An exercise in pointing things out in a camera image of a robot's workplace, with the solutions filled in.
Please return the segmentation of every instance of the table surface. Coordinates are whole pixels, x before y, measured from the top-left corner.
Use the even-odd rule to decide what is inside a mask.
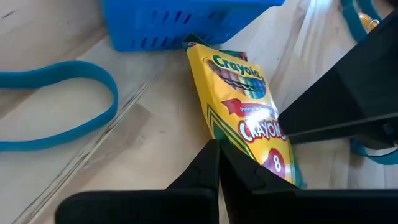
[[[97,0],[0,5],[1,70],[78,58],[107,69],[120,92],[118,115],[106,127],[46,151],[0,154],[0,205],[9,208],[0,210],[1,223],[52,223],[59,202],[82,190],[162,189],[209,140],[184,51],[115,52]],[[382,1],[377,8],[383,16],[391,11]],[[289,0],[220,48],[246,51],[283,111],[354,45],[338,1]],[[0,139],[59,133],[100,114],[111,100],[105,87],[85,79],[0,90]],[[311,189],[398,187],[397,166],[351,155],[347,140],[294,149]],[[227,223],[223,200],[220,208],[220,223]]]

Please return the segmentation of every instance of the light wood surface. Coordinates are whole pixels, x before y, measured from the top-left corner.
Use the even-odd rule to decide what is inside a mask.
[[[0,154],[0,207],[7,207],[0,210],[1,223],[53,223],[60,201],[82,190],[162,189],[210,138],[182,50],[115,52],[107,37],[99,41],[105,29],[97,1],[0,0],[0,5],[0,16],[14,11],[0,19],[2,70],[70,60],[89,49],[79,59],[107,69],[120,92],[118,115],[103,129],[46,151]],[[381,1],[377,7],[384,16],[391,10]],[[248,52],[263,68],[282,111],[354,45],[338,1],[289,0],[220,48]],[[110,103],[103,86],[84,79],[37,91],[0,90],[0,139],[59,133]],[[309,188],[398,186],[396,166],[350,155],[345,140],[294,148]],[[224,208],[220,200],[220,223],[228,222]]]

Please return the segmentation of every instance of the crayola logo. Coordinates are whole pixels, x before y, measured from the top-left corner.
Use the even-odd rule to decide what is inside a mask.
[[[254,77],[260,78],[258,71],[253,70],[251,67],[246,67],[238,63],[229,62],[226,59],[221,58],[219,55],[213,55],[213,60],[217,66],[221,68],[227,68],[228,70],[234,70],[239,72],[242,76],[252,75]]]

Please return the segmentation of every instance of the blue plastic basket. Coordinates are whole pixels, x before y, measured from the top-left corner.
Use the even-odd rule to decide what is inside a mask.
[[[210,45],[232,38],[257,16],[284,0],[103,0],[103,12],[118,51],[181,47],[189,33]]]

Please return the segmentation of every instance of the red ribbon graphic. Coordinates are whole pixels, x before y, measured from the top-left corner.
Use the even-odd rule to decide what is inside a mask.
[[[261,110],[268,110],[269,115],[276,119],[275,110],[269,105],[263,105],[260,103],[242,103],[240,99],[230,99],[222,101],[222,103],[228,108],[229,114],[235,113],[239,117],[249,116],[250,114],[257,113]]]

